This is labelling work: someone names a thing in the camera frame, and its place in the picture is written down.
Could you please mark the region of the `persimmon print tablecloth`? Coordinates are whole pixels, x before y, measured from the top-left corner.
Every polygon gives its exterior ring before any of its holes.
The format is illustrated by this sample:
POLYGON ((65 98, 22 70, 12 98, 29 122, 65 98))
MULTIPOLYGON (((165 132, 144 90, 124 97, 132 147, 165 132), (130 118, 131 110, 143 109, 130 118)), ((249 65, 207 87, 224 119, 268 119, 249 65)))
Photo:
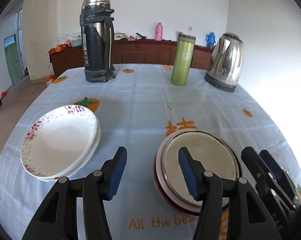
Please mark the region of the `persimmon print tablecloth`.
POLYGON ((66 79, 46 88, 27 109, 0 155, 0 223, 12 239, 22 239, 51 184, 28 174, 20 149, 28 129, 47 112, 85 98, 99 101, 96 115, 101 141, 82 178, 112 158, 119 146, 128 152, 118 192, 105 202, 113 239, 191 239, 196 220, 177 212, 155 187, 153 165, 162 141, 189 127, 214 134, 240 154, 247 147, 268 150, 301 190, 301 170, 276 124, 241 87, 233 93, 209 85, 205 72, 191 69, 185 86, 171 83, 163 66, 116 67, 106 83, 89 83, 83 68, 67 70, 66 79))

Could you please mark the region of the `pink thermos flask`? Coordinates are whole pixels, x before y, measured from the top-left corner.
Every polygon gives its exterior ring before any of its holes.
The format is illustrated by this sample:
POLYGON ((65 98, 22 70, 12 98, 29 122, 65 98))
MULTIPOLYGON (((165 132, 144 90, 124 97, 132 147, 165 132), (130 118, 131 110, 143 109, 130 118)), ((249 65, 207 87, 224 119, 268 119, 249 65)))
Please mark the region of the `pink thermos flask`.
POLYGON ((161 41, 163 39, 163 25, 159 22, 155 28, 155 40, 161 41))

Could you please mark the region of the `white plastic bucket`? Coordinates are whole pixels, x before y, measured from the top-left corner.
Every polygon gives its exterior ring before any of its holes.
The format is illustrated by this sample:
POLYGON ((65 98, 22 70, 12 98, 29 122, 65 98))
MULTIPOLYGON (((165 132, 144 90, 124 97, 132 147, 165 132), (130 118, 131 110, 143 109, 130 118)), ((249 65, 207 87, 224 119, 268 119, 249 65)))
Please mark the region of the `white plastic bucket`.
POLYGON ((54 82, 54 75, 50 75, 50 76, 46 77, 45 83, 46 83, 47 86, 49 86, 53 82, 54 82))

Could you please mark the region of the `stainless electric kettle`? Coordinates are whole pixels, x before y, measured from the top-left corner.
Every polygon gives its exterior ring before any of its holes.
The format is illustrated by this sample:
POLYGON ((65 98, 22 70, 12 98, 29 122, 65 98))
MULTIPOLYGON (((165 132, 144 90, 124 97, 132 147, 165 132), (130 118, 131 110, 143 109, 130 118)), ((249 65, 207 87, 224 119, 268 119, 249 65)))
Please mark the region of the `stainless electric kettle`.
POLYGON ((242 71, 243 41, 233 33, 224 33, 215 45, 206 82, 217 89, 234 92, 242 71))

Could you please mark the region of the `blue thermos flask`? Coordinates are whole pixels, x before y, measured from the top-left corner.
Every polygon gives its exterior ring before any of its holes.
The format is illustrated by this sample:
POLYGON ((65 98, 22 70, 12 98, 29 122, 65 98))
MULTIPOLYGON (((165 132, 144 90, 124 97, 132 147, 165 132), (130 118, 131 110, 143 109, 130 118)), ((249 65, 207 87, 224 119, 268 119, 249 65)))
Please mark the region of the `blue thermos flask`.
POLYGON ((213 50, 215 42, 215 33, 210 32, 208 35, 206 35, 206 48, 213 50))

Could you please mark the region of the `green thermos bottle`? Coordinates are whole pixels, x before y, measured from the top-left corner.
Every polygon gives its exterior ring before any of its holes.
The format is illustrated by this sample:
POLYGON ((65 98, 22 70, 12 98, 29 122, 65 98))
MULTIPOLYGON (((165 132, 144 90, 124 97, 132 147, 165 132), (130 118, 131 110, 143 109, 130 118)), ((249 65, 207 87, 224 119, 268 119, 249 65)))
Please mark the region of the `green thermos bottle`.
POLYGON ((185 86, 191 67, 196 37, 178 33, 176 56, 174 59, 171 83, 185 86))

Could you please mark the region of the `brown wooden sideboard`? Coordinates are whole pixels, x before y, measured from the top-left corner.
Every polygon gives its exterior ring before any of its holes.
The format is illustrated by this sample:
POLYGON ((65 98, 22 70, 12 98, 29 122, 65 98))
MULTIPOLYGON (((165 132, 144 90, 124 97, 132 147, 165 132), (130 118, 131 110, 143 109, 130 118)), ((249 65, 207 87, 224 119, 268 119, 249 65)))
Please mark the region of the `brown wooden sideboard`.
MULTIPOLYGON (((112 62, 114 64, 145 63, 172 65, 176 57, 177 42, 155 41, 155 40, 135 40, 115 41, 113 46, 112 62)), ((69 47, 62 45, 49 51, 50 62, 52 64, 55 77, 59 77, 68 69, 84 66, 84 56, 82 46, 69 47)), ((212 50, 195 46, 191 68, 208 68, 212 50)))

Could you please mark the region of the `pink flower white plate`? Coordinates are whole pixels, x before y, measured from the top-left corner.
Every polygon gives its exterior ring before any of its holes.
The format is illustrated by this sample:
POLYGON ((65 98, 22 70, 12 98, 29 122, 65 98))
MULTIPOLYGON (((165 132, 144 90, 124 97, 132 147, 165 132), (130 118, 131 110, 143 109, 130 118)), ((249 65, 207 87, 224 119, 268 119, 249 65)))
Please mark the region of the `pink flower white plate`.
POLYGON ((21 163, 31 176, 56 179, 84 166, 100 139, 95 113, 81 105, 61 106, 29 128, 21 145, 21 163))

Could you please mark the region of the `green door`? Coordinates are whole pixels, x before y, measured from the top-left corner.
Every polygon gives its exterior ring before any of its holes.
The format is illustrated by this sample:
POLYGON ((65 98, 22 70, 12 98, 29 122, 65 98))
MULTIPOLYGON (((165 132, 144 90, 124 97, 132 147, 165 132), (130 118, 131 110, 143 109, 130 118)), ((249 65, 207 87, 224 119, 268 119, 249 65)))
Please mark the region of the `green door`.
POLYGON ((10 79, 12 84, 16 84, 24 77, 24 70, 20 61, 16 35, 12 35, 4 39, 4 48, 10 79))

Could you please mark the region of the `stainless steel bowl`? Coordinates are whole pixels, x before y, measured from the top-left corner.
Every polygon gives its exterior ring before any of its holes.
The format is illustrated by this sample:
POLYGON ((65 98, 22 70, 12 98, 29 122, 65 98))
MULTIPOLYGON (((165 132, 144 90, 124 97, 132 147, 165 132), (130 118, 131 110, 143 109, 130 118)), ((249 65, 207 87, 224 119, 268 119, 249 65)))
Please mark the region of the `stainless steel bowl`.
POLYGON ((154 164, 158 188, 176 210, 198 217, 202 203, 195 201, 187 189, 178 162, 181 147, 187 147, 193 159, 220 178, 236 180, 242 176, 242 167, 236 153, 224 140, 199 129, 173 132, 161 143, 154 164))

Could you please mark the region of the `large black thermos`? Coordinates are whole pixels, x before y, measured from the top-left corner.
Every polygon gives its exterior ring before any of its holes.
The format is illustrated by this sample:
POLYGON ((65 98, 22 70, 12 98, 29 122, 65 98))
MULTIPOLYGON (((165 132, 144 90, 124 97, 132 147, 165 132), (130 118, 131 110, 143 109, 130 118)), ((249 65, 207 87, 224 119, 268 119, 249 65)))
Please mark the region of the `large black thermos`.
POLYGON ((114 18, 110 0, 84 0, 80 28, 85 78, 89 82, 107 82, 115 78, 112 62, 114 18))

